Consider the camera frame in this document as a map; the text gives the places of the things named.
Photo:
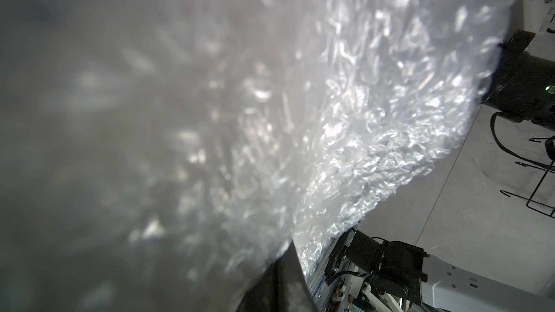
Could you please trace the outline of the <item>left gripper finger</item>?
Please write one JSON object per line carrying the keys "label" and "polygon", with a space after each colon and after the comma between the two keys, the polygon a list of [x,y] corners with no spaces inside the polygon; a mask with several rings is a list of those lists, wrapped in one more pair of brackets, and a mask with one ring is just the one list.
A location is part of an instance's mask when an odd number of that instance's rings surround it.
{"label": "left gripper finger", "polygon": [[245,294],[238,311],[287,312],[317,310],[294,244]]}

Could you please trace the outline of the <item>clear bubble wrap sheet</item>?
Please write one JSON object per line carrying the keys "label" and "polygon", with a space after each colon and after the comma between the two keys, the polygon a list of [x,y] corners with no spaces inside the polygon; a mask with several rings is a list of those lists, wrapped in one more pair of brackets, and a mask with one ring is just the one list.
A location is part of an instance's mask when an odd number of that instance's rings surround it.
{"label": "clear bubble wrap sheet", "polygon": [[1,310],[234,311],[463,140],[514,0],[1,0]]}

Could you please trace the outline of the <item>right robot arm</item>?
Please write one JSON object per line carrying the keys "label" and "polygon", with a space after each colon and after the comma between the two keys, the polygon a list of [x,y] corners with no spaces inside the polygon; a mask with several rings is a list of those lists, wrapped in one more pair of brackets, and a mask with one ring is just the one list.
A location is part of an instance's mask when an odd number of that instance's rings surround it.
{"label": "right robot arm", "polygon": [[553,131],[554,62],[527,52],[535,37],[535,33],[516,30],[499,46],[499,63],[481,103],[515,123],[530,121]]}

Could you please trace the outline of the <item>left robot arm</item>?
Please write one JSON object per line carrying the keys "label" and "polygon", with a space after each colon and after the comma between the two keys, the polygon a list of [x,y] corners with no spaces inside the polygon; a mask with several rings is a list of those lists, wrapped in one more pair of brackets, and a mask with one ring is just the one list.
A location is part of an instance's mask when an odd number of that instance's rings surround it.
{"label": "left robot arm", "polygon": [[351,228],[308,279],[294,248],[238,311],[553,311],[554,300],[448,264],[422,248]]}

